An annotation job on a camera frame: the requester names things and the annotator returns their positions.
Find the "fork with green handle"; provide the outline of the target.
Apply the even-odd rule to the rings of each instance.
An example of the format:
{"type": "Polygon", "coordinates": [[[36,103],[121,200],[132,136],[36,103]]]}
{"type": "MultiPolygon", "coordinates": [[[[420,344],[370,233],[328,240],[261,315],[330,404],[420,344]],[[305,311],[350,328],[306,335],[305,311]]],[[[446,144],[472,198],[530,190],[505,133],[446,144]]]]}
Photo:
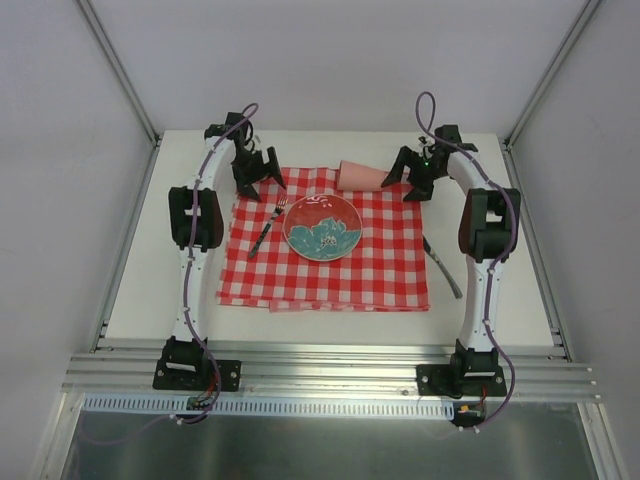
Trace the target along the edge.
{"type": "Polygon", "coordinates": [[[262,243],[264,242],[267,234],[269,233],[269,231],[271,230],[271,228],[273,227],[274,223],[276,222],[276,220],[284,213],[286,206],[288,203],[288,196],[287,195],[282,195],[274,208],[273,213],[271,214],[269,220],[267,221],[267,223],[265,224],[265,226],[263,227],[258,239],[256,240],[255,244],[253,245],[252,249],[249,252],[248,258],[249,259],[253,259],[259,249],[260,246],[262,245],[262,243]]]}

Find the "silver table knife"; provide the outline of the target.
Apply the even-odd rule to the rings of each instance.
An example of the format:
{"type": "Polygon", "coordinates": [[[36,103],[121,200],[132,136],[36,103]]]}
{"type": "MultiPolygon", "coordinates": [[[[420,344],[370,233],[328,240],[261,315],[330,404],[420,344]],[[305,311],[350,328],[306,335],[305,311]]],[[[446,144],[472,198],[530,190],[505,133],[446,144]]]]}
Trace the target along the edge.
{"type": "Polygon", "coordinates": [[[426,238],[423,238],[423,249],[425,253],[430,257],[430,259],[440,269],[441,273],[443,274],[444,278],[446,279],[452,291],[452,294],[454,295],[454,298],[457,300],[461,300],[463,298],[463,293],[461,288],[459,287],[454,277],[451,275],[449,270],[446,268],[446,266],[444,265],[444,263],[442,262],[442,260],[437,255],[436,251],[433,249],[433,247],[430,245],[430,243],[426,238]]]}

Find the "salmon pink plastic cup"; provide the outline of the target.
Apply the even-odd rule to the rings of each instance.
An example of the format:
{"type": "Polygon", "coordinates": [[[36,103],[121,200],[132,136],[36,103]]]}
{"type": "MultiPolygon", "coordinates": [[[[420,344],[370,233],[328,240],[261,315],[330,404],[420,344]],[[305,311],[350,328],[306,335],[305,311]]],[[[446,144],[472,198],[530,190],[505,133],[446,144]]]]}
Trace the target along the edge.
{"type": "Polygon", "coordinates": [[[336,189],[346,192],[379,191],[386,176],[386,171],[342,160],[336,177],[336,189]]]}

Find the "red teal ceramic plate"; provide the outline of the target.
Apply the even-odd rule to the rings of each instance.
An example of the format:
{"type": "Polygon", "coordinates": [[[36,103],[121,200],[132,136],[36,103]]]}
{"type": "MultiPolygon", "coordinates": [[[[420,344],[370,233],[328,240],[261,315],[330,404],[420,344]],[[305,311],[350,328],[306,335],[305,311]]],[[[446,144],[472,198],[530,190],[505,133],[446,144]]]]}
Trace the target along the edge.
{"type": "Polygon", "coordinates": [[[334,194],[296,201],[287,211],[282,233],[300,257],[331,262],[350,254],[362,238],[363,223],[355,206],[334,194]]]}

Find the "red white checkered cloth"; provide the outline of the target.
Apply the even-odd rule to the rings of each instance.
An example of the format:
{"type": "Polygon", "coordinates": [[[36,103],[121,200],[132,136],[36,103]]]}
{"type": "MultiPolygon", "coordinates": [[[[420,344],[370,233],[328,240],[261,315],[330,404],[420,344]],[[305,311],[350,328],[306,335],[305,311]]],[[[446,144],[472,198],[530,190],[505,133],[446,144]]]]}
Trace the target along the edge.
{"type": "Polygon", "coordinates": [[[287,186],[258,184],[260,201],[236,197],[217,291],[226,306],[295,310],[413,312],[429,309],[420,204],[404,201],[410,186],[345,192],[362,220],[362,237],[342,259],[314,262],[286,242],[282,218],[259,238],[282,196],[294,204],[314,194],[333,194],[338,172],[287,168],[287,186]]]}

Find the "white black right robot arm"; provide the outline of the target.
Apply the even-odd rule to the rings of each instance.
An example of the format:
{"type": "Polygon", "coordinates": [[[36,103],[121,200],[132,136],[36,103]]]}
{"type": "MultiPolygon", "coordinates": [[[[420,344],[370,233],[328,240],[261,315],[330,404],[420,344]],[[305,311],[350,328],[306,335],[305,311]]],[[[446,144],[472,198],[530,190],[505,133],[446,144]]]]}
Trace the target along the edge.
{"type": "Polygon", "coordinates": [[[443,125],[430,138],[434,144],[421,153],[402,147],[382,185],[406,178],[411,190],[404,200],[421,202],[432,198],[436,180],[448,177],[465,195],[458,246],[466,257],[466,307],[447,381],[467,395],[498,371],[495,316],[504,264],[517,246],[521,194],[490,178],[477,148],[461,141],[457,126],[443,125]]]}

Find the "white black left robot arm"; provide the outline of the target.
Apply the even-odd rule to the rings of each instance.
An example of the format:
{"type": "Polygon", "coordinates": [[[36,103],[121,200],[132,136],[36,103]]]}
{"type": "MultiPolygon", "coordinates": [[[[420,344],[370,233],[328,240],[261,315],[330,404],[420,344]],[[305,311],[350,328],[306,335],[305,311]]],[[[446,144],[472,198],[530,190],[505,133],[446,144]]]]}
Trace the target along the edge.
{"type": "Polygon", "coordinates": [[[181,293],[170,339],[211,358],[206,344],[209,319],[208,276],[216,250],[225,241],[230,213],[226,200],[235,197],[260,202],[256,185],[272,179],[281,192],[286,184],[273,147],[262,148],[251,117],[251,103],[229,112],[224,122],[204,131],[204,154],[184,185],[169,190],[171,237],[179,249],[181,293]]]}

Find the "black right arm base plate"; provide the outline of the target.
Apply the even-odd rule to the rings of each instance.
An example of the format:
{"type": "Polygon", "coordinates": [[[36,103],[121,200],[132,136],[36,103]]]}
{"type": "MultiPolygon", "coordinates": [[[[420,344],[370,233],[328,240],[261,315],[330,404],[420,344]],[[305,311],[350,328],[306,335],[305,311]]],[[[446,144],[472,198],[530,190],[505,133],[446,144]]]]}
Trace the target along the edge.
{"type": "Polygon", "coordinates": [[[415,368],[420,396],[442,396],[461,399],[466,396],[503,398],[507,394],[503,370],[497,375],[461,376],[450,365],[420,364],[415,368]]]}

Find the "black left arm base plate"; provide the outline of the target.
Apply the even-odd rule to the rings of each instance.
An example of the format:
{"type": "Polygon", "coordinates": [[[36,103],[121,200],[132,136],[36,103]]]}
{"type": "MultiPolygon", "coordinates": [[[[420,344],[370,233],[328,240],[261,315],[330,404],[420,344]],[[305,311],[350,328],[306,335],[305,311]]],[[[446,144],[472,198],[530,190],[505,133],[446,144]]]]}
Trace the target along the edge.
{"type": "MultiPolygon", "coordinates": [[[[236,392],[240,387],[241,367],[239,360],[218,360],[221,374],[221,391],[236,392]]],[[[205,358],[200,366],[159,361],[156,365],[152,388],[154,390],[207,391],[216,390],[217,383],[212,382],[214,368],[205,358]]]]}

